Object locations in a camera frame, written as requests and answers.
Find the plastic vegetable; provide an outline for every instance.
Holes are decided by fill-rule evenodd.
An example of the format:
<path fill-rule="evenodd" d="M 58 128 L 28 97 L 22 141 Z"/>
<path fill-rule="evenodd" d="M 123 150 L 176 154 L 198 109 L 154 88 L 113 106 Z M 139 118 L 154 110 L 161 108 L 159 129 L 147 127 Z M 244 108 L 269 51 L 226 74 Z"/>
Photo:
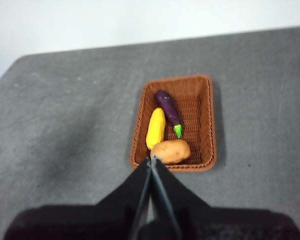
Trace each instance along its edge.
<path fill-rule="evenodd" d="M 151 114 L 148 132 L 146 133 L 146 146 L 152 149 L 156 144 L 164 140 L 166 127 L 165 113 L 161 107 L 157 107 Z"/>
<path fill-rule="evenodd" d="M 150 152 L 151 158 L 155 155 L 164 164 L 177 164 L 190 157 L 190 154 L 190 146 L 181 139 L 160 142 Z"/>
<path fill-rule="evenodd" d="M 171 102 L 170 96 L 166 91 L 159 90 L 154 95 L 159 107 L 161 107 L 165 113 L 166 118 L 173 125 L 173 130 L 177 138 L 181 138 L 183 129 L 180 124 L 177 110 Z"/>

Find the white wall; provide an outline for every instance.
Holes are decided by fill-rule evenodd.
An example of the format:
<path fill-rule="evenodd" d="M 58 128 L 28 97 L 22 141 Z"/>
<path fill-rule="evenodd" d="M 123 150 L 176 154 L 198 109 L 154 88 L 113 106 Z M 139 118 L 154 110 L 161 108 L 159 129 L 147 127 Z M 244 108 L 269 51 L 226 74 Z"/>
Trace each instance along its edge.
<path fill-rule="evenodd" d="M 20 56 L 300 26 L 300 0 L 0 0 L 0 77 Z"/>

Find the basket rim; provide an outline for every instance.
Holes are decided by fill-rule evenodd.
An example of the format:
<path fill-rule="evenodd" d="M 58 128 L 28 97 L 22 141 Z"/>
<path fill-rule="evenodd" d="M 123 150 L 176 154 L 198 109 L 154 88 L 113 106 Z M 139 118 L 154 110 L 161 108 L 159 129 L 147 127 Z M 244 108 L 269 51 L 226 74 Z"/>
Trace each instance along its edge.
<path fill-rule="evenodd" d="M 144 102 L 145 102 L 145 95 L 146 89 L 149 88 L 152 84 L 158 82 L 177 82 L 177 81 L 187 81 L 188 79 L 201 79 L 206 80 L 208 86 L 208 101 L 209 101 L 209 129 L 211 134 L 211 146 L 212 146 L 212 153 L 211 158 L 206 163 L 200 164 L 179 164 L 179 165 L 166 165 L 168 169 L 174 172 L 200 172 L 206 171 L 212 168 L 217 159 L 217 147 L 216 147 L 216 133 L 215 133 L 215 124 L 214 124 L 214 101 L 213 101 L 213 86 L 212 80 L 209 76 L 203 74 L 195 74 L 195 75 L 186 75 L 186 76 L 177 76 L 177 77 L 166 77 L 166 78 L 159 78 L 148 81 L 142 89 L 142 94 L 139 101 L 139 108 L 138 108 L 138 115 L 136 118 L 136 124 L 134 128 L 134 134 L 132 138 L 132 145 L 131 145 L 131 153 L 130 153 L 130 165 L 132 168 L 137 168 L 139 166 L 138 163 L 135 162 L 136 159 L 136 151 L 137 151 L 137 141 L 140 134 L 141 128 L 141 121 L 144 114 Z"/>

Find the brown wicker basket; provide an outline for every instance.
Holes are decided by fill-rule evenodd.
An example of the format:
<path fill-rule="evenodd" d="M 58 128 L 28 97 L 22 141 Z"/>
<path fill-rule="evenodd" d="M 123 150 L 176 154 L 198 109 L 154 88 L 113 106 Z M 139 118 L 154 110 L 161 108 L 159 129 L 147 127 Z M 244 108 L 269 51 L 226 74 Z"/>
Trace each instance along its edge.
<path fill-rule="evenodd" d="M 183 127 L 182 139 L 191 149 L 189 158 L 166 166 L 174 172 L 198 172 L 212 168 L 217 158 L 214 99 L 212 81 L 205 75 L 158 79 L 144 86 L 132 140 L 131 166 L 135 169 L 150 155 L 146 135 L 151 114 L 158 107 L 154 97 L 158 90 L 170 94 Z M 174 139 L 177 137 L 173 126 L 167 121 L 164 140 Z"/>

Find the toy vegetable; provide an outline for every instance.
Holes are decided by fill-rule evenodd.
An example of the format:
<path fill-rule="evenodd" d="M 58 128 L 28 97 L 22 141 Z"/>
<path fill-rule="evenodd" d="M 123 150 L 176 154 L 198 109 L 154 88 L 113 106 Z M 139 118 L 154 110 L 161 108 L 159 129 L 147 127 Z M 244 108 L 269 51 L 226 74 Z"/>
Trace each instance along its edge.
<path fill-rule="evenodd" d="M 181 138 L 183 134 L 183 129 L 180 124 L 179 116 L 177 110 L 171 102 L 170 96 L 166 91 L 159 90 L 154 95 L 158 105 L 163 109 L 165 116 L 168 118 L 169 122 L 173 125 L 173 130 L 177 138 Z"/>
<path fill-rule="evenodd" d="M 157 107 L 151 114 L 148 132 L 146 133 L 146 146 L 152 149 L 156 144 L 164 140 L 166 126 L 165 113 L 161 107 Z"/>

